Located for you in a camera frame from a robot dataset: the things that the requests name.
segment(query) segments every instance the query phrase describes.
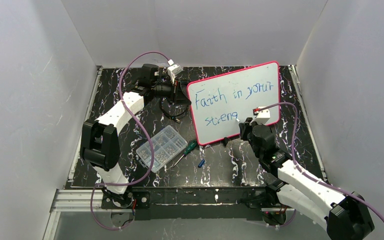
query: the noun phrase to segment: black marble table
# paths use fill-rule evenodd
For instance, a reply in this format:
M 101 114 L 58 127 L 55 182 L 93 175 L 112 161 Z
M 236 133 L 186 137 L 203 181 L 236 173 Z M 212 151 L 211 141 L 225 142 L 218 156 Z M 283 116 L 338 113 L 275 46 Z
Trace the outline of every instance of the black marble table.
M 244 68 L 235 67 L 184 67 L 181 80 L 197 81 L 215 75 L 235 71 Z M 96 96 L 91 108 L 90 118 L 96 119 L 105 114 L 119 100 L 118 76 L 123 68 L 104 69 L 98 83 Z M 295 104 L 298 113 L 297 139 L 295 140 L 295 152 L 297 160 L 311 173 L 322 177 L 319 161 L 313 146 L 307 124 L 302 114 L 291 74 L 287 66 L 281 66 L 280 71 L 280 101 Z M 139 68 L 131 68 L 126 74 L 125 84 L 139 77 Z M 171 113 L 179 113 L 183 106 L 164 106 Z M 154 136 L 164 127 L 170 125 L 177 130 L 188 142 L 195 139 L 195 129 L 192 124 L 192 116 L 188 111 L 182 117 L 181 123 L 176 123 L 163 115 L 159 108 L 159 100 L 154 99 L 138 114 L 138 119 L 143 123 L 150 136 Z M 274 124 L 276 143 L 286 152 L 291 152 L 292 129 L 294 110 L 287 106 L 280 107 L 280 121 Z M 119 136 L 121 156 L 118 161 L 121 169 L 128 176 L 129 181 L 139 179 L 147 171 L 139 163 L 136 149 L 147 140 L 139 126 L 131 119 L 122 129 Z M 157 173 L 151 174 L 135 188 L 147 189 L 184 189 L 195 188 L 240 190 L 244 188 L 263 188 L 265 186 L 264 171 L 254 156 L 251 146 L 240 139 L 230 141 L 225 147 L 221 143 L 200 146 L 183 158 L 176 167 L 171 167 L 178 157 L 169 162 Z M 198 168 L 201 159 L 205 159 L 205 165 Z M 101 181 L 97 172 L 86 162 L 78 159 L 73 181 L 70 188 L 91 188 Z

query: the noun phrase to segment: red whiteboard frame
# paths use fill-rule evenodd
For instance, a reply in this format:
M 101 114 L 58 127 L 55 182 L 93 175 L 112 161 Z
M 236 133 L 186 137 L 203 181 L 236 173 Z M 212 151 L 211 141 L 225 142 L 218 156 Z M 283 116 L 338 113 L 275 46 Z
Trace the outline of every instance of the red whiteboard frame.
M 221 77 L 221 76 L 224 76 L 224 75 L 229 75 L 229 74 L 234 74 L 234 73 L 237 73 L 237 72 L 241 72 L 241 71 L 245 71 L 245 70 L 248 70 L 248 69 L 253 69 L 253 68 L 256 68 L 256 67 L 261 67 L 261 66 L 264 66 L 264 65 L 267 65 L 267 64 L 277 64 L 277 85 L 278 85 L 278 89 L 279 89 L 279 92 L 278 92 L 278 95 L 279 95 L 279 103 L 281 102 L 281 73 L 279 72 L 279 63 L 277 61 L 269 61 L 269 62 L 265 62 L 265 63 L 261 63 L 261 64 L 258 64 L 258 65 L 254 65 L 254 66 L 250 66 L 250 67 L 246 67 L 246 68 L 243 68 L 243 69 L 239 69 L 239 70 L 236 70 L 236 71 L 230 71 L 230 72 L 226 72 L 226 73 L 223 73 L 223 74 L 220 74 L 220 75 L 215 75 L 215 76 L 211 76 L 211 77 L 207 77 L 207 78 L 204 78 L 204 79 L 201 79 L 201 80 L 197 80 L 197 81 L 192 81 L 190 82 L 187 86 L 186 86 L 186 92 L 187 92 L 187 96 L 189 97 L 189 99 L 191 99 L 191 95 L 189 94 L 189 86 L 192 85 L 192 84 L 197 84 L 197 83 L 200 83 L 200 82 L 203 82 L 203 81 L 208 81 L 208 80 L 211 80 L 211 79 L 215 79 L 215 78 L 218 78 L 218 77 Z M 279 122 L 279 120 L 281 119 L 281 107 L 280 105 L 277 106 L 279 108 L 279 119 L 277 119 L 277 121 L 269 124 L 270 125 L 273 125 L 273 124 L 277 124 Z M 192 110 L 192 107 L 190 108 L 190 113 L 192 114 L 192 122 L 193 122 L 193 127 L 195 128 L 195 135 L 197 135 L 197 125 L 195 124 L 195 118 L 194 118 L 194 111 Z M 238 134 L 233 134 L 231 136 L 226 136 L 227 138 L 231 138 L 231 137 L 235 137 L 235 136 L 238 136 Z M 198 142 L 198 144 L 200 146 L 205 146 L 205 145 L 208 145 L 208 144 L 212 144 L 212 143 L 216 143 L 218 141 L 221 141 L 223 140 L 223 138 L 220 138 L 220 139 L 217 139 L 217 140 L 214 140 L 214 141 L 210 141 L 210 142 L 205 142 L 205 143 L 202 143 L 200 142 L 200 140 L 198 139 L 198 136 L 196 136 L 196 141 Z

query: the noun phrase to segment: plastic organizer box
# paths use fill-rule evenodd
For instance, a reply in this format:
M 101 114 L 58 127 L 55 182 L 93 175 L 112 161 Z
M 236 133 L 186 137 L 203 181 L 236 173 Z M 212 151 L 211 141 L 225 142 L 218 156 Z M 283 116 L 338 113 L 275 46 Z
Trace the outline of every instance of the plastic organizer box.
M 164 127 L 151 140 L 154 147 L 154 163 L 151 171 L 154 173 L 158 172 L 188 145 L 188 142 L 172 126 Z M 149 168 L 151 165 L 151 148 L 148 141 L 136 150 L 136 154 L 140 157 L 141 164 Z

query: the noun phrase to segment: white wall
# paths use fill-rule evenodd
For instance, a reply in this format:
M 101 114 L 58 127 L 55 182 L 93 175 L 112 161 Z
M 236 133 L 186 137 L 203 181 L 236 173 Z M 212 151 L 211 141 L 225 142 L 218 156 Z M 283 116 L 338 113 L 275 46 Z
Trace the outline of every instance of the white wall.
M 104 67 L 126 66 L 151 50 L 184 66 L 296 64 L 326 1 L 62 0 Z M 144 57 L 136 66 L 152 59 L 163 62 Z
M 298 75 L 329 180 L 384 214 L 384 1 L 329 0 Z M 372 217 L 367 239 L 384 239 Z
M 0 240 L 42 239 L 95 76 L 60 0 L 0 0 Z

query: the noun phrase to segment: whiteboard with red border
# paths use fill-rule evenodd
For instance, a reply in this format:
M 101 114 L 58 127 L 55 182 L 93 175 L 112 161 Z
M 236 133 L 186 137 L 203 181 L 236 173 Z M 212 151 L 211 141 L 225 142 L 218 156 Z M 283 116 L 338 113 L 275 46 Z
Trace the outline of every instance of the whiteboard with red border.
M 276 61 L 193 81 L 187 85 L 196 139 L 207 145 L 239 134 L 239 121 L 253 117 L 253 109 L 280 102 L 280 74 Z M 277 123 L 280 107 L 270 110 L 267 124 Z

